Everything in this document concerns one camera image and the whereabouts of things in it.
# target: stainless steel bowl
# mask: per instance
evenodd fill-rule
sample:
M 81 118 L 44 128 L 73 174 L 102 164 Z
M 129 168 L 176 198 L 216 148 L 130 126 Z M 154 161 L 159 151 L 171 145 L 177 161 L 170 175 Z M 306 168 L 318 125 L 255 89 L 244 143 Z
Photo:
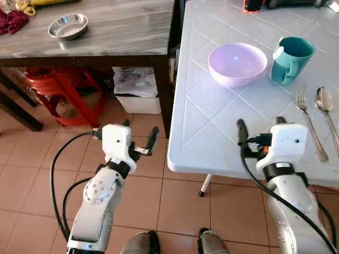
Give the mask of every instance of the stainless steel bowl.
M 69 14 L 55 20 L 48 28 L 53 38 L 72 40 L 82 35 L 87 29 L 88 19 L 83 14 Z

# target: dark wooden table leg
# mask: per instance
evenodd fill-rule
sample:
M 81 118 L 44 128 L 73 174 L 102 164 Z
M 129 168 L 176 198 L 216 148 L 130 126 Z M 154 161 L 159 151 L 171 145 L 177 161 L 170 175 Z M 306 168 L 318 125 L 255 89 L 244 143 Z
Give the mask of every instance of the dark wooden table leg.
M 37 119 L 0 91 L 0 108 L 32 131 L 41 131 L 43 125 Z
M 9 90 L 13 89 L 21 98 L 27 101 L 32 107 L 35 107 L 37 103 L 33 101 L 23 90 L 21 90 L 16 84 L 14 84 L 1 70 L 0 70 L 0 83 L 2 83 Z
M 166 138 L 170 136 L 174 89 L 170 78 L 170 63 L 166 55 L 152 56 Z

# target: teal mug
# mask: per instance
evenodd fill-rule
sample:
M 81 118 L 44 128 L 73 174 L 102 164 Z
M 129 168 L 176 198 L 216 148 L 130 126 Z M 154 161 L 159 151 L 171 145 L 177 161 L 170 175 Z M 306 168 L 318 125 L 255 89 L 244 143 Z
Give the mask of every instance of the teal mug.
M 271 79 L 282 85 L 288 85 L 302 71 L 313 56 L 315 47 L 300 37 L 281 38 L 273 53 Z

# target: white chair leg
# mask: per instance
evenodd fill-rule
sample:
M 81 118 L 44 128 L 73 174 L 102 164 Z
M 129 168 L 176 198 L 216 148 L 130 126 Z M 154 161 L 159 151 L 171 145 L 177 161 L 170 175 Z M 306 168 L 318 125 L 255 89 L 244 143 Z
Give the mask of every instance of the white chair leg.
M 210 181 L 212 179 L 212 174 L 208 174 L 205 181 L 203 182 L 203 185 L 199 191 L 199 196 L 203 197 L 205 195 L 206 189 L 208 187 L 208 185 L 210 184 Z

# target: white plastic bin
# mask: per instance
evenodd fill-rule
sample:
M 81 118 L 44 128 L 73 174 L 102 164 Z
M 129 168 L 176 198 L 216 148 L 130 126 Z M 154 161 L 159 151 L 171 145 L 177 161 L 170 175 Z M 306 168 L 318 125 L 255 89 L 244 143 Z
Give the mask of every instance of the white plastic bin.
M 160 102 L 158 97 L 132 97 L 117 96 L 117 99 L 127 113 L 160 114 Z

